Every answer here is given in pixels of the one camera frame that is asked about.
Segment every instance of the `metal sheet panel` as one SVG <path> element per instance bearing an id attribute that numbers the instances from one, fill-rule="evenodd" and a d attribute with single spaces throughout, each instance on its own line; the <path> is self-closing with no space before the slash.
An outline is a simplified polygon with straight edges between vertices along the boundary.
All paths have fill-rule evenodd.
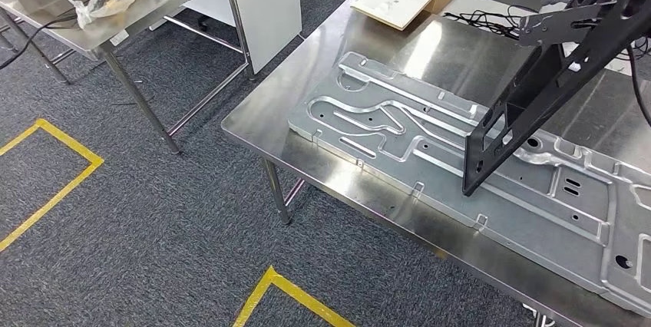
<path id="1" fill-rule="evenodd" d="M 297 105 L 289 126 L 583 288 L 651 316 L 651 175 L 539 130 L 464 197 L 464 139 L 486 110 L 351 52 Z"/>

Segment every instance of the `white label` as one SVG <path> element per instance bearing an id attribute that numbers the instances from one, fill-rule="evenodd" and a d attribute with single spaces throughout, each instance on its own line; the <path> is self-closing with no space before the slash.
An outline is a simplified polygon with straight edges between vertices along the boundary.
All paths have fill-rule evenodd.
<path id="1" fill-rule="evenodd" d="M 129 33 L 126 30 L 120 31 L 113 38 L 111 38 L 111 44 L 116 46 L 124 41 L 124 39 L 129 38 Z"/>

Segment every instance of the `black mounting bracket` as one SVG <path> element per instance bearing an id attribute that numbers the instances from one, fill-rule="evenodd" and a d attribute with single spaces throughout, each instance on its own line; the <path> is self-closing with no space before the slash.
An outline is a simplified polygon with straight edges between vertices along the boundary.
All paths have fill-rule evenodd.
<path id="1" fill-rule="evenodd" d="M 595 5 L 599 0 L 572 0 L 567 10 Z M 583 12 L 592 16 L 593 11 Z M 484 119 L 466 137 L 463 193 L 472 193 L 517 148 L 531 138 L 585 84 L 632 41 L 651 27 L 651 0 L 616 0 L 602 7 L 597 18 L 565 21 L 564 31 L 576 36 L 572 24 L 588 25 L 579 46 L 568 56 L 555 28 L 549 41 L 538 46 L 502 91 Z M 504 128 L 490 140 L 488 131 L 504 120 Z"/>

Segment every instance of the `rectangular slot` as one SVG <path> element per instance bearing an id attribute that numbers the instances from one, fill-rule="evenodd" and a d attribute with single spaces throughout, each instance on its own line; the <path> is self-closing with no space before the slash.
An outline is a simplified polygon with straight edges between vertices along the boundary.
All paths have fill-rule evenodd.
<path id="1" fill-rule="evenodd" d="M 581 184 L 578 181 L 572 180 L 569 177 L 565 179 L 565 182 L 573 187 L 581 187 Z"/>
<path id="2" fill-rule="evenodd" d="M 570 194 L 574 195 L 575 197 L 578 197 L 578 196 L 579 196 L 579 192 L 576 191 L 575 189 L 572 189 L 571 187 L 564 187 L 563 190 L 564 190 L 566 193 L 570 193 Z"/>
<path id="3" fill-rule="evenodd" d="M 500 136 L 502 133 L 502 130 L 504 129 L 504 124 L 506 123 L 506 120 L 504 119 L 504 114 L 500 114 L 500 117 L 495 120 L 495 122 L 491 125 L 491 128 L 488 129 L 486 134 L 484 135 L 484 146 L 483 150 L 488 149 L 488 147 L 493 143 L 493 140 Z"/>

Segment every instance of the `gray carpet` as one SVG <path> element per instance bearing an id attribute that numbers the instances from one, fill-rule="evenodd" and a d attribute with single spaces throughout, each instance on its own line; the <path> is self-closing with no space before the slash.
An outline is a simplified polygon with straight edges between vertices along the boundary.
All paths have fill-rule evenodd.
<path id="1" fill-rule="evenodd" d="M 342 1 L 302 0 L 303 34 Z M 236 38 L 214 21 L 210 31 Z M 50 55 L 63 50 L 37 42 Z M 118 54 L 167 125 L 240 62 L 174 25 L 132 37 Z M 282 225 L 259 159 L 220 129 L 255 82 L 237 78 L 179 133 L 184 153 L 173 156 L 137 107 L 122 105 L 128 96 L 105 64 L 74 55 L 63 71 L 72 86 L 31 55 L 0 72 L 0 145 L 42 117 L 105 163 L 0 253 L 0 325 L 228 326 L 271 265 L 354 325 L 533 322 L 515 300 L 314 188 Z M 83 167 L 45 132 L 0 157 L 0 236 Z M 268 325 L 326 324 L 272 287 L 246 324 Z"/>

